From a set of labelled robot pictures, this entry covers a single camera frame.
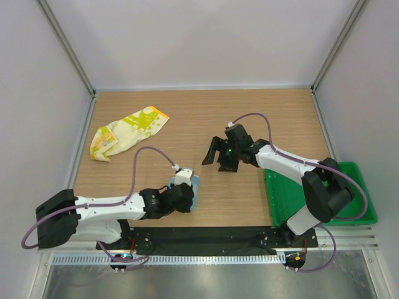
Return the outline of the blue polka dot towel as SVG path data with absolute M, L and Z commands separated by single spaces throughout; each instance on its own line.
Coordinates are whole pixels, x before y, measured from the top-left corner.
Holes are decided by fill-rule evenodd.
M 190 211 L 195 210 L 197 202 L 198 202 L 198 196 L 199 196 L 199 186 L 200 186 L 200 177 L 193 174 L 192 172 L 187 171 L 186 169 L 183 169 L 179 173 L 176 173 L 173 178 L 171 178 L 169 182 L 169 187 L 172 187 L 177 184 L 181 183 L 188 183 L 189 186 L 191 186 L 193 190 L 193 199 L 192 199 L 192 204 L 190 207 Z

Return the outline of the green plastic tray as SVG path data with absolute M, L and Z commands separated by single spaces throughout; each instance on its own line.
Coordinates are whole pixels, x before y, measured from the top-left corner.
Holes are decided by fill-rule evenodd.
M 307 207 L 325 225 L 370 225 L 378 216 L 358 166 L 353 162 L 330 163 L 344 176 L 315 169 L 298 181 L 265 170 L 273 223 L 279 227 Z

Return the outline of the yellow green printed towel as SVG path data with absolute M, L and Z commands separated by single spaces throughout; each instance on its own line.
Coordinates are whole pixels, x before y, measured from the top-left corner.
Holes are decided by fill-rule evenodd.
M 89 148 L 90 158 L 110 162 L 110 157 L 135 146 L 157 134 L 170 119 L 154 106 L 101 126 L 95 132 Z

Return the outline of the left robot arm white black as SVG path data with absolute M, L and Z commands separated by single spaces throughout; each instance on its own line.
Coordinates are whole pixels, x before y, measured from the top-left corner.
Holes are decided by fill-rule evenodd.
M 131 196 L 94 198 L 62 190 L 36 209 L 38 246 L 51 249 L 68 241 L 100 241 L 126 249 L 132 241 L 129 220 L 191 212 L 198 201 L 199 183 L 193 169 L 181 168 L 166 188 L 146 188 Z

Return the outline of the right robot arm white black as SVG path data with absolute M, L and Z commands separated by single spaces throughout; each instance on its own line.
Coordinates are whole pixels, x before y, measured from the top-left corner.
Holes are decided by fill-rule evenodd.
M 268 140 L 254 141 L 241 124 L 227 127 L 226 138 L 214 136 L 203 165 L 219 163 L 219 171 L 237 172 L 239 162 L 277 172 L 303 188 L 305 204 L 283 222 L 281 240 L 296 246 L 304 234 L 321 223 L 330 222 L 355 197 L 338 163 L 305 159 L 276 148 Z

